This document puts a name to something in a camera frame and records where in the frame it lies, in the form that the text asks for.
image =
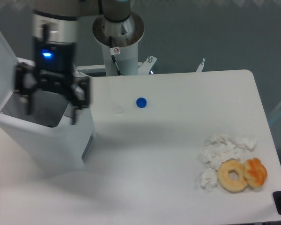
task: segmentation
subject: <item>white bin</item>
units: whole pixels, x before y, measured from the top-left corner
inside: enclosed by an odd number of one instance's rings
[[[72,106],[63,96],[37,91],[34,112],[13,94],[18,59],[0,33],[0,127],[44,168],[57,173],[81,169],[96,133],[90,108],[72,125]]]

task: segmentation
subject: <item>white tabletop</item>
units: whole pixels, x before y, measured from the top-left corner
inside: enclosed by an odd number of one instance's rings
[[[247,70],[92,79],[97,131],[84,170],[44,175],[0,129],[0,225],[217,225],[281,220],[281,166]],[[148,104],[140,109],[139,97]],[[260,189],[200,188],[212,134],[254,135]]]

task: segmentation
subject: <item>orange object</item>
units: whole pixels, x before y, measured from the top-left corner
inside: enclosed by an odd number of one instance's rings
[[[244,177],[250,186],[258,188],[266,181],[267,171],[258,158],[248,159],[244,162]]]

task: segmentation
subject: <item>crumpled tissue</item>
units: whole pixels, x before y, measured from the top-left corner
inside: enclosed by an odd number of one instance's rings
[[[218,170],[223,162],[230,159],[239,160],[241,155],[240,149],[233,149],[225,144],[220,144],[217,147],[206,149],[202,163],[209,163],[210,167]]]
[[[213,188],[217,185],[216,171],[212,168],[207,169],[201,176],[200,185],[207,193],[212,192]]]
[[[257,144],[256,137],[232,137],[228,136],[225,133],[218,133],[209,137],[206,141],[206,145],[223,143],[228,145],[231,148],[239,147],[241,149],[253,150]]]

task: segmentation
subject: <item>container lid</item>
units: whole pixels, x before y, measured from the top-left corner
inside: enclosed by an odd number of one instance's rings
[[[13,92],[18,59],[0,32],[0,109]]]

